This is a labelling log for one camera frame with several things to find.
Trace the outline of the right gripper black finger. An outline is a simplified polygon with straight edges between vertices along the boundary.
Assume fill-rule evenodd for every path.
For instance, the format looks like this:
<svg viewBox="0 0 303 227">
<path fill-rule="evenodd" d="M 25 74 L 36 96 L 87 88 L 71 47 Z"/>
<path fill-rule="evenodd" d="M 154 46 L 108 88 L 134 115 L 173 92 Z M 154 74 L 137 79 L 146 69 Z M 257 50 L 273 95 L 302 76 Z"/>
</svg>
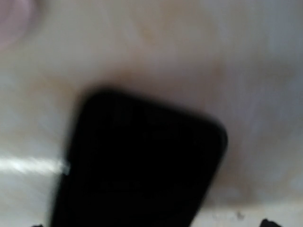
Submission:
<svg viewBox="0 0 303 227">
<path fill-rule="evenodd" d="M 282 226 L 272 220 L 263 219 L 259 227 L 282 227 Z"/>
</svg>

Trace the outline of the black phone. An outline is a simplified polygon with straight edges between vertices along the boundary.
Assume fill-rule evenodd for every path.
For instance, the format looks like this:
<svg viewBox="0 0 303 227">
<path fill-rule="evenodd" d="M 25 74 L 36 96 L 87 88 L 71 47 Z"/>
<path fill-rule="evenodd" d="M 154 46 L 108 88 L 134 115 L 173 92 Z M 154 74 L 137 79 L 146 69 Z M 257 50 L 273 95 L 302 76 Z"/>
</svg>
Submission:
<svg viewBox="0 0 303 227">
<path fill-rule="evenodd" d="M 227 146 L 208 116 L 91 90 L 77 103 L 49 225 L 188 227 Z"/>
</svg>

